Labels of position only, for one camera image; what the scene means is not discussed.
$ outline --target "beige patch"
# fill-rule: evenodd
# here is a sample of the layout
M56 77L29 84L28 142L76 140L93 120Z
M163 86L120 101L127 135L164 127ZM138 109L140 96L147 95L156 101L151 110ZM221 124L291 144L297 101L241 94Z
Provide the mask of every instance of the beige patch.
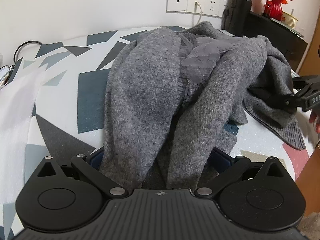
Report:
M252 153L252 152L243 151L243 150L241 150L241 154L244 157L249 158L252 162L260 162L260 163L264 163L266 161L266 159L269 157L267 155L263 155L263 154L259 154L259 153ZM285 169L287 169L287 166L285 165L284 159L279 159L279 161L282 163L282 165L285 167Z

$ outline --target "wooden door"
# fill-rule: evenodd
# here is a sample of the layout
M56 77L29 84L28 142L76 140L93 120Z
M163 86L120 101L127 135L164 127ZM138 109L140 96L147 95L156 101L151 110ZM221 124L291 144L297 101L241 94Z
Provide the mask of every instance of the wooden door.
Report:
M309 47L309 51L299 71L300 76L320 75L320 58L318 54L319 46L320 46L320 15L318 18L318 23L316 25L315 33L311 41L311 45Z

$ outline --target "geometric patterned tablecloth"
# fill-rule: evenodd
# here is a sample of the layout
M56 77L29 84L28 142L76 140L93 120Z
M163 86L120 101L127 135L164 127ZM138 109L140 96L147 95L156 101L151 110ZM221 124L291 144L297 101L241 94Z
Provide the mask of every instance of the geometric patterned tablecloth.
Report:
M158 27L98 33L31 48L19 59L11 80L45 68L43 85L34 105L25 157L25 181L47 155L91 154L103 146L104 98L109 69L120 50L145 31ZM182 27L169 27L174 31ZM248 124L226 124L237 135L231 155L252 161L278 157L295 179L312 154L317 136L308 113L298 112L306 150L297 151L247 114ZM14 203L0 205L0 239L11 239L23 229Z

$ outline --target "metal screw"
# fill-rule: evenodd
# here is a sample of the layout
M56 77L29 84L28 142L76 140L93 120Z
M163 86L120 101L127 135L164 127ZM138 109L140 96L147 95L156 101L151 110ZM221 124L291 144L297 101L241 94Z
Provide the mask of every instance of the metal screw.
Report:
M125 189L122 187L114 187L110 190L110 193L115 196L120 196L125 193Z
M212 189L208 188L208 187L201 187L197 189L197 192L199 195L202 196L207 196L210 195L212 193Z

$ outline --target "white fabric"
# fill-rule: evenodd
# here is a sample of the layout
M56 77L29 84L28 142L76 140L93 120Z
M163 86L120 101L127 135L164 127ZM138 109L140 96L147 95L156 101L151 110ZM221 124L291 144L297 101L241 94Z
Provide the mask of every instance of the white fabric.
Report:
M30 117L44 68L0 90L0 204L15 202L24 185Z

